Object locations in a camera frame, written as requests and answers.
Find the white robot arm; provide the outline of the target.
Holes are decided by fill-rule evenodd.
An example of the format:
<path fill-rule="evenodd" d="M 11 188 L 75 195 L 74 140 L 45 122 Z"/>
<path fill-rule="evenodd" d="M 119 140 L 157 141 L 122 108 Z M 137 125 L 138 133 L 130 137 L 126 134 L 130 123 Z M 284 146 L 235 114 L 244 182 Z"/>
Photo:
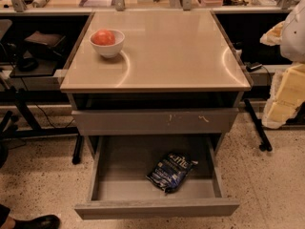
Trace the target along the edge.
<path fill-rule="evenodd" d="M 305 102 L 305 0 L 301 0 L 286 19 L 264 33 L 260 42 L 280 46 L 282 57 L 292 61 L 284 72 L 276 72 L 272 79 L 262 124 L 278 129 L 293 118 Z"/>

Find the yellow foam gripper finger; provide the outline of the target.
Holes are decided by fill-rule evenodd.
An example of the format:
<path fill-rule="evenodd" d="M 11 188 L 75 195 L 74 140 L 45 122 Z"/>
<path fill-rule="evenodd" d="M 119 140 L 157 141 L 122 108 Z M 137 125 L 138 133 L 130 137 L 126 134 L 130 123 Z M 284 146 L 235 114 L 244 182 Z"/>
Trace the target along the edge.
<path fill-rule="evenodd" d="M 282 29 L 283 29 L 284 22 L 281 21 L 269 29 L 266 33 L 264 33 L 261 38 L 260 42 L 267 46 L 276 46 L 280 45 L 282 41 Z"/>
<path fill-rule="evenodd" d="M 278 129 L 288 119 L 296 117 L 305 102 L 305 65 L 293 64 L 285 71 L 276 71 L 267 100 L 262 124 L 270 129 Z"/>

